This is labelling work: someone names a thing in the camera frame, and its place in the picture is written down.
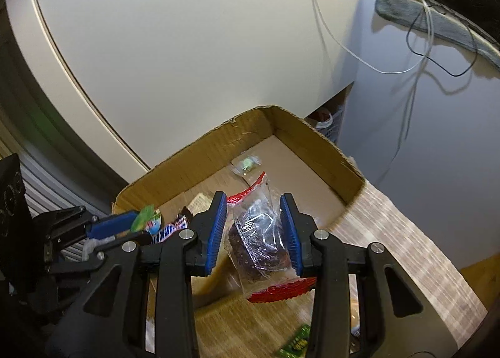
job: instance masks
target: black cable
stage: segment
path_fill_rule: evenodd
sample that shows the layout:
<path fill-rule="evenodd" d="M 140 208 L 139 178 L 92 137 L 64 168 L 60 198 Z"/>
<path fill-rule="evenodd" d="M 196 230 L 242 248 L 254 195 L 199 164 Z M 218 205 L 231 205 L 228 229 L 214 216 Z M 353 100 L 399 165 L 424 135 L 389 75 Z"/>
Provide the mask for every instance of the black cable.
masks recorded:
<path fill-rule="evenodd" d="M 387 174 L 391 170 L 393 162 L 396 159 L 396 157 L 398 156 L 399 151 L 401 151 L 403 143 L 408 138 L 409 125 L 410 125 L 410 122 L 412 121 L 413 106 L 415 104 L 416 94 L 417 94 L 417 83 L 415 83 L 415 85 L 410 90 L 410 92 L 408 94 L 408 99 L 406 101 L 406 104 L 404 105 L 403 120 L 402 120 L 402 124 L 401 124 L 401 130 L 399 131 L 399 138 L 397 139 L 396 153 L 393 155 L 391 161 L 389 162 L 389 165 L 387 165 L 386 170 L 378 177 L 378 179 L 373 184 L 377 189 L 379 189 L 380 184 L 386 178 Z M 405 124 L 406 124 L 406 133 L 404 132 L 404 125 Z"/>
<path fill-rule="evenodd" d="M 436 4 L 431 4 L 429 5 L 429 7 L 435 7 Z M 449 12 L 450 14 L 454 15 L 451 11 L 447 10 L 443 5 L 439 5 L 439 7 L 441 7 L 445 12 Z M 410 46 L 409 44 L 409 41 L 408 41 L 408 37 L 409 37 L 409 33 L 412 31 L 415 23 L 417 22 L 417 20 L 420 18 L 420 16 L 422 15 L 422 12 L 423 12 L 423 8 L 422 10 L 420 10 L 420 12 L 418 13 L 418 15 L 416 16 L 416 18 L 413 20 L 412 22 L 412 25 L 410 26 L 410 28 L 408 29 L 408 32 L 407 32 L 407 36 L 406 36 L 406 43 L 407 43 L 407 46 L 408 46 L 408 49 L 414 53 L 415 55 L 418 55 L 419 57 L 423 57 L 423 54 L 422 53 L 418 53 L 418 52 L 415 52 L 412 47 Z M 454 15 L 466 28 L 467 30 L 469 31 L 469 34 L 471 35 L 471 39 L 472 39 L 472 44 L 474 45 L 474 52 L 475 52 L 475 55 L 474 55 L 474 60 L 472 61 L 472 63 L 469 65 L 469 67 L 464 70 L 462 73 L 459 73 L 459 74 L 453 74 L 451 72 L 449 72 L 447 69 L 445 69 L 443 66 L 441 66 L 439 63 L 437 63 L 434 59 L 432 59 L 431 57 L 427 56 L 427 59 L 429 59 L 431 62 L 433 62 L 434 64 L 436 64 L 437 66 L 439 66 L 442 70 L 444 70 L 446 73 L 448 73 L 450 76 L 452 77 L 460 77 L 464 74 L 466 74 L 469 70 L 471 70 L 471 68 L 474 66 L 476 60 L 478 59 L 478 56 L 479 56 L 479 52 L 478 52 L 478 45 L 476 43 L 476 39 L 474 38 L 474 35 L 471 31 L 471 28 L 467 25 L 467 24 L 464 24 L 462 22 L 462 20 L 457 17 L 456 15 Z"/>

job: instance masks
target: white cable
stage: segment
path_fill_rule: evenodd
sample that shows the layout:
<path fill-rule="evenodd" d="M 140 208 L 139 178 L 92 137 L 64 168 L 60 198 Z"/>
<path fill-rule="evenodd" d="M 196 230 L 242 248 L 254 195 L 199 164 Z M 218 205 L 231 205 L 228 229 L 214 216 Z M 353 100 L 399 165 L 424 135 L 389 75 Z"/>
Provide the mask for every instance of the white cable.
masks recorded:
<path fill-rule="evenodd" d="M 417 63 L 415 63 L 409 69 L 402 70 L 401 72 L 384 72 L 382 70 L 378 70 L 376 67 L 373 67 L 372 65 L 370 65 L 369 63 L 367 63 L 363 59 L 361 59 L 359 56 L 357 56 L 349 48 L 345 47 L 340 41 L 337 40 L 337 38 L 335 38 L 335 36 L 333 35 L 332 31 L 330 31 L 330 28 L 328 27 L 327 22 L 325 21 L 325 19 L 323 17 L 323 13 L 321 12 L 321 8 L 319 7 L 318 0 L 312 0 L 312 2 L 313 2 L 314 6 L 317 9 L 317 13 L 318 13 L 319 19 L 321 20 L 324 28 L 327 30 L 327 32 L 330 35 L 330 37 L 338 44 L 338 46 L 340 46 L 342 49 L 344 49 L 347 53 L 350 53 L 353 57 L 355 57 L 361 63 L 363 63 L 364 65 L 368 66 L 370 69 L 375 70 L 378 73 L 382 73 L 382 74 L 401 74 L 401 73 L 409 72 L 410 70 L 415 69 L 424 60 L 426 60 L 426 58 L 428 57 L 429 53 L 431 52 L 431 49 L 432 49 L 432 46 L 433 46 L 432 44 L 433 44 L 433 41 L 434 41 L 434 29 L 433 29 L 433 20 L 432 20 L 431 9 L 427 5 L 426 0 L 422 0 L 422 3 L 423 3 L 423 9 L 424 9 L 424 11 L 426 13 L 426 21 L 427 21 L 427 40 L 426 40 L 427 51 L 424 54 L 424 56 Z"/>

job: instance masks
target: cardboard edge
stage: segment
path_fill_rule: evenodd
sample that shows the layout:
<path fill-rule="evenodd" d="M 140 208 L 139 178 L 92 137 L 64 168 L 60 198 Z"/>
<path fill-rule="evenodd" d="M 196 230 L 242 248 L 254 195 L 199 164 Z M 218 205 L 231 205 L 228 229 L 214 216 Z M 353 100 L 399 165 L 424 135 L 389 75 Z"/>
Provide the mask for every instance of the cardboard edge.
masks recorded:
<path fill-rule="evenodd" d="M 214 131 L 217 131 L 218 129 L 222 128 L 223 126 L 225 126 L 227 124 L 234 124 L 236 122 L 237 118 L 239 118 L 239 117 L 241 117 L 241 116 L 243 116 L 245 114 L 248 114 L 248 113 L 251 113 L 251 112 L 256 112 L 256 111 L 262 111 L 263 115 L 269 121 L 269 124 L 272 126 L 272 134 L 276 134 L 276 130 L 277 130 L 276 122 L 275 122 L 276 118 L 275 118 L 274 111 L 285 113 L 287 115 L 287 117 L 291 117 L 291 118 L 293 118 L 293 119 L 298 120 L 299 122 L 301 122 L 308 129 L 310 129 L 311 131 L 313 131 L 315 134 L 317 134 L 318 136 L 320 136 L 323 140 L 325 140 L 326 142 L 328 142 L 331 146 L 333 146 L 335 148 L 335 150 L 338 152 L 338 154 L 344 160 L 344 162 L 342 164 L 344 166 L 346 166 L 349 170 L 351 170 L 359 179 L 361 179 L 362 183 L 361 183 L 361 188 L 360 188 L 359 191 L 361 191 L 361 189 L 364 187 L 364 182 L 366 180 L 365 180 L 364 176 L 362 175 L 362 173 L 357 169 L 357 167 L 355 167 L 354 165 L 351 164 L 351 162 L 349 162 L 349 160 L 347 159 L 347 157 L 343 154 L 343 152 L 337 146 L 335 146 L 333 144 L 333 142 L 331 142 L 325 136 L 323 136 L 319 132 L 317 132 L 314 128 L 312 128 L 303 119 L 295 116 L 292 112 L 290 112 L 290 111 L 288 111 L 288 110 L 286 110 L 286 109 L 284 109 L 284 108 L 282 108 L 280 106 L 277 106 L 277 105 L 257 106 L 257 107 L 254 107 L 252 109 L 249 109 L 249 110 L 247 110 L 245 112 L 242 112 L 242 113 L 238 114 L 237 116 L 234 116 L 234 117 L 230 118 L 229 120 L 225 121 L 224 123 L 220 124 L 219 126 L 217 126 L 215 128 L 212 128 L 210 131 L 208 131 L 205 134 L 203 134 L 201 137 L 199 137 L 198 139 L 196 139 L 194 142 L 197 142 L 197 141 L 200 141 L 200 140 L 204 139 L 209 134 L 213 133 Z M 164 161 L 162 161 L 159 164 L 157 164 L 156 166 L 154 166 L 150 171 L 148 171 L 147 173 L 145 173 L 143 176 L 141 176 L 135 182 L 129 183 L 126 187 L 124 187 L 120 191 L 120 193 L 118 193 L 118 195 L 117 195 L 116 200 L 114 201 L 114 203 L 112 203 L 112 213 L 113 214 L 117 214 L 117 213 L 121 213 L 121 212 L 132 210 L 133 209 L 133 205 L 130 204 L 126 199 L 124 199 L 124 197 L 126 196 L 127 192 L 134 185 L 140 184 L 140 182 L 142 182 L 144 179 L 146 179 L 147 176 L 149 176 L 150 173 L 153 173 L 160 166 L 162 166 L 165 162 L 168 162 L 171 158 L 175 157 L 180 152 L 184 151 L 186 148 L 189 148 L 194 142 L 192 142 L 192 143 L 186 145 L 185 147 L 179 149 L 179 151 L 175 152 L 170 157 L 168 157 Z"/>
<path fill-rule="evenodd" d="M 342 222 L 342 220 L 346 217 L 346 215 L 348 215 L 352 211 L 354 207 L 357 206 L 357 200 L 361 197 L 362 192 L 366 186 L 367 186 L 367 180 L 363 178 L 363 182 L 359 191 L 354 195 L 353 199 L 346 204 L 340 216 L 338 216 L 334 221 L 332 221 L 329 225 L 327 225 L 324 228 L 326 231 L 328 231 L 330 234 L 334 234 L 333 231 L 335 230 L 335 227 Z"/>

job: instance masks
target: black speaker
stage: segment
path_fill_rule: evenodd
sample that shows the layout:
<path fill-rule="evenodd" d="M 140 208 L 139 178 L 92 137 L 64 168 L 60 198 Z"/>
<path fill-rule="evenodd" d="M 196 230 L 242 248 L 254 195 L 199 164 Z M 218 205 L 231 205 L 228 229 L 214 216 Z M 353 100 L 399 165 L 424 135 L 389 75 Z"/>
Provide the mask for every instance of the black speaker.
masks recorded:
<path fill-rule="evenodd" d="M 0 271 L 21 297 L 43 269 L 25 193 L 18 155 L 0 159 Z"/>

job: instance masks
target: white wall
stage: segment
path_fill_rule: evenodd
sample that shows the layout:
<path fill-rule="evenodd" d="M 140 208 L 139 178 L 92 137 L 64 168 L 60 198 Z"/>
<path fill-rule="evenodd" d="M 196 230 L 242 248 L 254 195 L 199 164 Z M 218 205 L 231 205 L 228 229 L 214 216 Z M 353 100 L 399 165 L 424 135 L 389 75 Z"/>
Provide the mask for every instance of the white wall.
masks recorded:
<path fill-rule="evenodd" d="M 404 70 L 417 60 L 404 40 L 407 28 L 380 18 L 374 2 L 361 4 L 361 57 L 381 70 Z M 473 53 L 436 40 L 432 58 L 460 73 Z M 376 183 L 396 153 L 416 88 L 407 140 L 377 186 L 458 268 L 500 251 L 499 78 L 481 57 L 459 78 L 433 63 L 419 77 L 360 65 L 346 106 L 339 146 Z"/>
<path fill-rule="evenodd" d="M 331 40 L 326 55 L 311 0 L 37 1 L 74 79 L 150 167 L 255 105 L 304 117 L 357 71 Z M 319 1 L 356 39 L 358 0 Z"/>
<path fill-rule="evenodd" d="M 7 0 L 8 20 L 29 70 L 64 121 L 108 166 L 128 182 L 147 167 L 113 132 L 64 62 L 37 0 Z"/>

